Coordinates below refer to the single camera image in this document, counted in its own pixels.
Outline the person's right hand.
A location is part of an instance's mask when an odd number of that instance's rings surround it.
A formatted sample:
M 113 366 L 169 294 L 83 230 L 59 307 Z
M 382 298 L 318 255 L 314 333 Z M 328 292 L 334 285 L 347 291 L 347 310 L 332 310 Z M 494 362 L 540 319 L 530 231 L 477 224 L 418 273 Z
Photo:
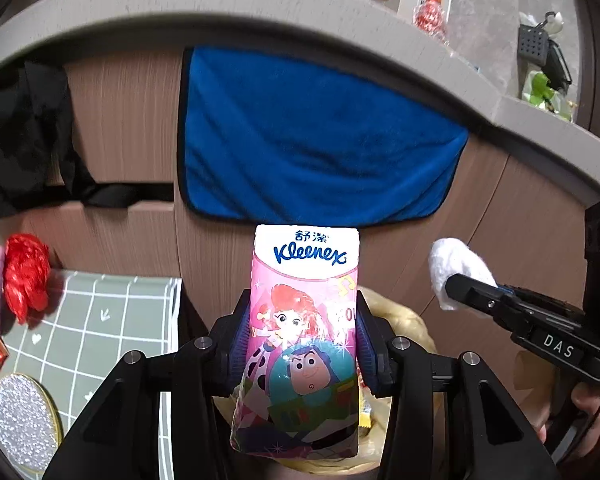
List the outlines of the person's right hand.
M 524 400 L 524 412 L 542 442 L 546 440 L 552 395 L 553 387 L 545 386 L 533 389 Z M 600 387 L 581 382 L 573 389 L 571 401 L 580 411 L 594 418 L 579 446 L 569 455 L 570 460 L 580 460 L 600 448 Z

